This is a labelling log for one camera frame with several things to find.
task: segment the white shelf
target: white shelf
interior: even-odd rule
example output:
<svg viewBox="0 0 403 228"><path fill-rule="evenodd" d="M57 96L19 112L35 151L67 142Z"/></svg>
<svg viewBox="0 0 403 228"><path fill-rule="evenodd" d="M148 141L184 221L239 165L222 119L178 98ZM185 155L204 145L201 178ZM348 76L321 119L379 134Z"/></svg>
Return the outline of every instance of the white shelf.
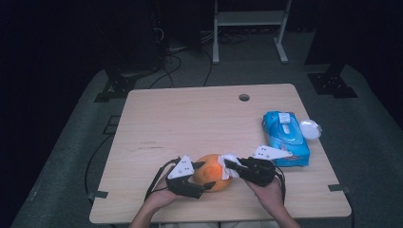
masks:
<svg viewBox="0 0 403 228"><path fill-rule="evenodd" d="M276 11L221 11L217 14L218 26L281 25L283 10Z"/></svg>

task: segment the floor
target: floor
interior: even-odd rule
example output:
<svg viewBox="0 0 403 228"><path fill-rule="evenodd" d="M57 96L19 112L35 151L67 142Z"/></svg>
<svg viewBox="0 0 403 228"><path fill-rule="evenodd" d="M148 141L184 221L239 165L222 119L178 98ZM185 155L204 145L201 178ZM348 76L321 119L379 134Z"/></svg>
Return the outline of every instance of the floor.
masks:
<svg viewBox="0 0 403 228"><path fill-rule="evenodd" d="M320 141L339 182L352 191L355 227L401 226L402 130L365 78L350 66L345 66L341 77L357 98L316 94L307 74L323 72L327 66L304 65L313 32L285 33L283 44L289 58L286 65L279 60L274 35L251 34L237 45L221 45L218 65L211 65L211 44L202 47L205 52L189 49L166 57L166 70L177 68L170 74L172 81L162 77L165 71L160 70L138 80L135 88L293 84L309 116L323 129ZM91 203L87 192L97 190L113 141L113 136L108 135L114 131L113 126L106 132L105 128L125 105L125 99L94 103L106 82L103 70L94 75L12 227L127 226L97 225L88 219ZM352 227L351 217L298 222L307 228Z"/></svg>

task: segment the table top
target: table top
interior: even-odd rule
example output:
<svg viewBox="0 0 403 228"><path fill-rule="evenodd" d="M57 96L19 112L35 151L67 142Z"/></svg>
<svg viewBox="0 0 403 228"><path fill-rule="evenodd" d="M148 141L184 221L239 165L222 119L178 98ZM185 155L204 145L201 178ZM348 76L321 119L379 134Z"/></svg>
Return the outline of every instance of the table top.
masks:
<svg viewBox="0 0 403 228"><path fill-rule="evenodd" d="M99 191L90 213L93 223L130 222L158 169L189 155L195 162L207 154L234 153L248 158L267 144L261 121L267 111L292 111L309 119L293 85L233 85L133 90L110 149ZM320 140L308 142L310 164L284 167L285 206L294 218L348 217L351 208ZM228 188L180 199L160 210L154 222L270 219L243 180Z"/></svg>

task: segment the tissue box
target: tissue box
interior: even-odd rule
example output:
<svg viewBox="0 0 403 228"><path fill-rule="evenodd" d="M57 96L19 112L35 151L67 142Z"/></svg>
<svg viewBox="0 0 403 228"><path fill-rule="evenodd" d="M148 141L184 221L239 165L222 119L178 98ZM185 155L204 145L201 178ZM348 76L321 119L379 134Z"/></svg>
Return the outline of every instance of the tissue box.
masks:
<svg viewBox="0 0 403 228"><path fill-rule="evenodd" d="M277 166L302 166L309 164L311 154L308 144L302 136L299 123L294 113L269 111L263 117L263 129L268 145L293 154L291 157L277 159Z"/></svg>

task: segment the orange fruit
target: orange fruit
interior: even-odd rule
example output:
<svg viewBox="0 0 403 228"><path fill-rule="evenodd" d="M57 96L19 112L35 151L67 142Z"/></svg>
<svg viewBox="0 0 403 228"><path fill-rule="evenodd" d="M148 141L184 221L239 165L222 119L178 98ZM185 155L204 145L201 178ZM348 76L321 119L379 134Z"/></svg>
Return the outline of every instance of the orange fruit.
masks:
<svg viewBox="0 0 403 228"><path fill-rule="evenodd" d="M197 162L205 162L199 169L195 170L193 181L196 184L204 185L205 183L215 181L213 188L206 192L218 192L225 189L232 181L232 177L222 180L222 166L218 163L218 154L210 154L200 158Z"/></svg>

